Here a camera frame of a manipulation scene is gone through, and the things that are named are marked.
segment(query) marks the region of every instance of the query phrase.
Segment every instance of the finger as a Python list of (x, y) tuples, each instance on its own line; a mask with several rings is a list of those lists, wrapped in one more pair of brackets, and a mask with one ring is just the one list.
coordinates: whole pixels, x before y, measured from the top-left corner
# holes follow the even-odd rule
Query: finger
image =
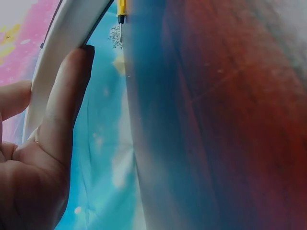
[(0, 113), (2, 120), (21, 113), (29, 105), (31, 82), (20, 81), (0, 87)]
[(2, 161), (0, 162), (12, 160), (12, 155), (17, 149), (17, 147), (18, 146), (13, 143), (3, 141), (1, 145), (1, 153), (0, 153), (0, 155), (2, 154), (3, 158), (2, 158)]
[(36, 142), (54, 159), (71, 163), (72, 131), (91, 77), (94, 47), (72, 51), (63, 61), (52, 88)]

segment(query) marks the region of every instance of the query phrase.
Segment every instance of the metal tip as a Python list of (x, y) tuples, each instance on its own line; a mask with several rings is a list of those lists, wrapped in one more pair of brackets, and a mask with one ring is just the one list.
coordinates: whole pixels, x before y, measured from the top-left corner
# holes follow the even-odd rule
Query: metal tip
[(120, 38), (119, 38), (120, 42), (123, 42), (123, 24), (120, 24)]

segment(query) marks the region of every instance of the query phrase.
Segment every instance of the fingernail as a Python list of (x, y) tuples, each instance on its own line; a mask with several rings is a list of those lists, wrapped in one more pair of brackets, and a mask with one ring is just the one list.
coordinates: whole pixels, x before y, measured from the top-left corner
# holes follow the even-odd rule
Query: fingernail
[(91, 45), (84, 45), (83, 49), (88, 53), (88, 54), (93, 54), (95, 53), (95, 47)]

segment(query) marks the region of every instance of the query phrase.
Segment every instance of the turquoise cloth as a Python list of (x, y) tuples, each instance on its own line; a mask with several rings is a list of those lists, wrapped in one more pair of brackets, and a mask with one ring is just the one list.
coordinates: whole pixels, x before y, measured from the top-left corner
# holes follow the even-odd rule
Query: turquoise cloth
[(92, 77), (74, 129), (71, 192), (57, 230), (145, 230), (113, 4), (94, 31)]

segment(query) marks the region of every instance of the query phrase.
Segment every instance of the white plastic frame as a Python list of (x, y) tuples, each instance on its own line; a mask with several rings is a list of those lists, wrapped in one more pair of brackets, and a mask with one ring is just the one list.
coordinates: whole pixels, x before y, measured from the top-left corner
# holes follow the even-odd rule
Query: white plastic frame
[(63, 0), (39, 55), (26, 110), (23, 141), (41, 124), (61, 62), (87, 42), (113, 0)]

